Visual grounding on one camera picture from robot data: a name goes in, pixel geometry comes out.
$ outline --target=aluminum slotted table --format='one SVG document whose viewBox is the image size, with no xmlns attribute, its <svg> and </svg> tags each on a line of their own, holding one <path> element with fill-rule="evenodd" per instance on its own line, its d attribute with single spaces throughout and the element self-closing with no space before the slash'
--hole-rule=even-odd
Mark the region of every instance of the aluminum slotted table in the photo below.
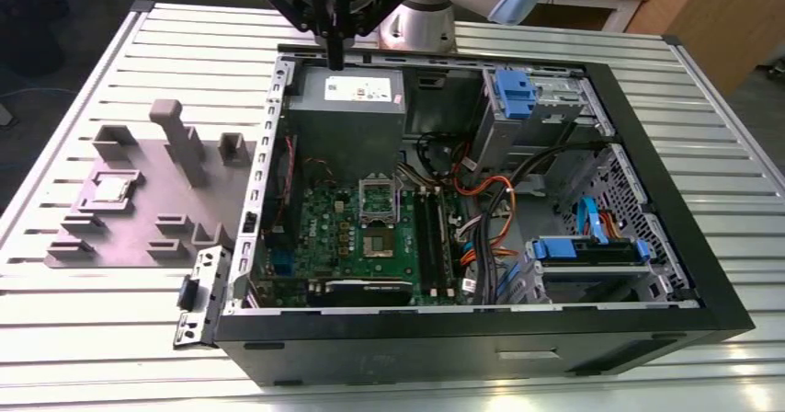
<svg viewBox="0 0 785 412">
<path fill-rule="evenodd" d="M 457 24 L 459 51 L 607 63 L 757 329 L 617 377 L 260 390 L 220 350 L 171 349 L 189 269 L 49 269 L 91 173 L 99 127 L 161 138 L 157 97 L 203 140 L 255 137 L 280 43 L 312 37 L 273 11 L 137 3 L 0 219 L 0 405 L 177 410 L 694 410 L 785 407 L 785 181 L 685 50 L 660 37 Z M 375 47 L 376 37 L 359 46 Z"/>
</svg>

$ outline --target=black cable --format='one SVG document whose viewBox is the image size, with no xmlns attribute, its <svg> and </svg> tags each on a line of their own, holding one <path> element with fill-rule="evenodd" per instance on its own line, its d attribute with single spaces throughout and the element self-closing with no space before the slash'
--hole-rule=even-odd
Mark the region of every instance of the black cable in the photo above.
<svg viewBox="0 0 785 412">
<path fill-rule="evenodd" d="M 431 163 L 431 158 L 428 157 L 428 144 L 435 141 L 457 141 L 459 143 L 461 143 L 467 140 L 467 138 L 467 134 L 448 132 L 425 132 L 417 138 L 417 142 L 415 143 L 415 152 L 417 154 L 417 159 L 420 160 L 420 164 L 423 164 L 425 173 L 428 173 L 428 176 L 433 178 L 433 180 L 436 180 L 437 182 L 444 182 L 444 180 L 452 179 L 452 174 L 441 175 L 433 167 L 433 164 Z"/>
<path fill-rule="evenodd" d="M 552 156 L 557 155 L 561 152 L 571 151 L 571 150 L 601 150 L 608 147 L 608 142 L 605 141 L 591 141 L 588 143 L 567 143 L 564 145 L 557 145 L 551 148 L 547 148 L 541 152 L 533 154 L 521 164 L 517 166 L 516 171 L 511 175 L 511 184 L 513 187 L 516 186 L 517 182 L 529 175 L 529 173 L 537 168 Z M 491 251 L 491 240 L 488 235 L 480 236 L 480 233 L 487 233 L 488 226 L 491 224 L 491 217 L 489 215 L 493 214 L 493 211 L 501 204 L 501 199 L 504 197 L 505 188 L 501 188 L 496 195 L 493 196 L 493 200 L 491 201 L 491 205 L 481 213 L 481 219 L 477 223 L 477 229 L 475 236 L 475 252 L 477 255 L 477 270 L 484 269 L 485 272 L 489 274 L 491 270 L 496 272 L 496 261 L 493 259 L 493 253 Z M 484 298 L 487 302 L 493 304 L 496 302 L 496 289 L 493 284 L 485 285 L 485 287 L 492 286 L 492 291 L 489 290 L 487 294 L 484 294 Z"/>
</svg>

